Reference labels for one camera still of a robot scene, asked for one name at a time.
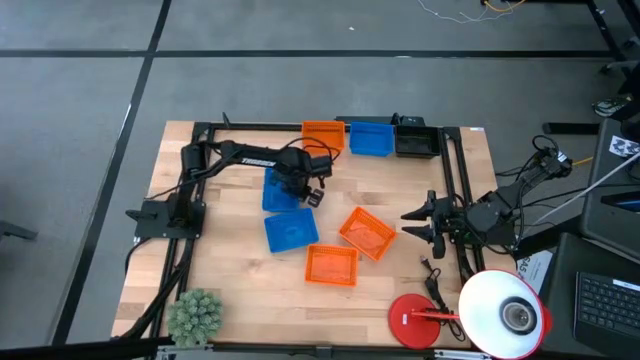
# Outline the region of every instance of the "black tray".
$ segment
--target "black tray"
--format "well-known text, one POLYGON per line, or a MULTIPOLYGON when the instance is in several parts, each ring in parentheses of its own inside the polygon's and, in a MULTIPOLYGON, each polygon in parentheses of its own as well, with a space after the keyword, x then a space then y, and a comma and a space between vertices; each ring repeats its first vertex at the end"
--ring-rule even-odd
POLYGON ((396 126, 396 155, 430 159, 440 155, 438 128, 428 126, 396 126))

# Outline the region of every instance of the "wooden table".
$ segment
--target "wooden table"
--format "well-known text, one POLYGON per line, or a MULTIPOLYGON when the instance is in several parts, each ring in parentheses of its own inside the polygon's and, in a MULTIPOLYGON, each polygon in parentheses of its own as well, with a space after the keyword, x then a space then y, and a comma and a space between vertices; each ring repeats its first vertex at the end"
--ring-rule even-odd
MULTIPOLYGON (((180 175, 179 152, 189 143, 192 128, 193 122, 167 123, 150 195, 175 185, 180 175)), ((496 188, 487 139, 480 128, 462 128, 461 132, 471 190, 478 198, 496 188)), ((286 131, 218 130, 215 140, 279 148, 298 136, 286 131)), ((450 153, 460 191, 453 146, 450 153)), ((338 230, 356 206, 366 208, 398 232, 379 262, 360 255, 355 288, 306 283, 304 248, 269 252, 264 218, 271 214, 261 208, 263 178, 264 169, 237 165, 206 182, 206 220, 195 243, 188 288, 204 288, 221 297, 224 318, 216 341, 400 346, 387 326, 387 310, 400 295, 426 295, 423 282, 427 272, 420 255, 442 269, 440 291, 448 306, 457 310, 461 284, 454 247, 448 244, 445 258, 431 260, 431 245, 401 231, 407 224, 424 224, 400 220, 400 215, 420 207, 427 190, 446 196, 440 157, 358 156, 352 155, 347 145, 336 161, 333 176, 326 180, 324 200, 313 210, 319 243, 348 246, 338 230)), ((113 335, 128 330, 156 295, 167 243, 165 239, 150 240, 132 256, 113 335)), ((509 256, 486 249, 484 256, 487 268, 515 272, 509 256)), ((161 334, 167 334, 164 325, 161 334)), ((434 345, 470 346, 468 341, 455 340, 448 328, 442 329, 434 345)))

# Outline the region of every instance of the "blue basket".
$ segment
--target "blue basket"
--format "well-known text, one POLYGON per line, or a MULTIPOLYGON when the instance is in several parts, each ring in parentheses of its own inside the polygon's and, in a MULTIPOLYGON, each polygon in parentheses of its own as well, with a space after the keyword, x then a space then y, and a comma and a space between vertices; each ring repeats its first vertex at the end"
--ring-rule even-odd
POLYGON ((351 153, 387 156, 393 152, 393 125, 352 122, 349 135, 351 153))
POLYGON ((264 172, 264 186, 262 187, 262 210, 271 212, 285 212, 298 209, 300 201, 295 196, 282 190, 282 183, 271 183, 273 169, 266 168, 264 172))
POLYGON ((268 217, 264 227, 272 253, 318 242, 318 229, 309 208, 268 217))

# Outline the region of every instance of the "orange basket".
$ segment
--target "orange basket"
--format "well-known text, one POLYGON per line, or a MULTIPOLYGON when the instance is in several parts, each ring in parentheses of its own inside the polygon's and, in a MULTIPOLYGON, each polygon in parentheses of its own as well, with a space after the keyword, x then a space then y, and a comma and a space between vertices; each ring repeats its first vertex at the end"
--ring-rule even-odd
POLYGON ((358 250, 335 245, 309 245, 306 281, 356 286, 357 274, 358 250))
MULTIPOLYGON (((344 123, 342 121, 303 121, 302 136, 316 138, 327 146, 340 151, 344 149, 344 123)), ((311 156, 329 155, 320 143, 313 140, 302 140, 303 148, 311 156)), ((336 157, 335 150, 331 150, 333 157, 336 157)))
POLYGON ((342 225, 340 235, 375 261, 382 258, 396 238, 391 227, 359 206, 342 225))

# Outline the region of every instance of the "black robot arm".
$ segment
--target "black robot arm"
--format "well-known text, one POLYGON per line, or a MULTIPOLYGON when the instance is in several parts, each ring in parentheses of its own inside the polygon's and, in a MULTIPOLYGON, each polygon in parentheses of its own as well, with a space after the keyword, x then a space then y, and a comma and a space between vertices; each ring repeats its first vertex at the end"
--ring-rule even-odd
POLYGON ((504 245, 514 243, 513 211, 518 209, 522 197, 546 180, 565 177, 571 173, 571 160, 556 148, 541 148, 527 162, 516 181, 490 191, 473 204, 454 206, 455 200, 437 199, 430 190, 424 205, 402 216, 404 220, 424 221, 431 225, 405 226, 402 230, 433 243, 433 256, 441 259, 445 254, 443 234, 465 233, 465 243, 504 245))

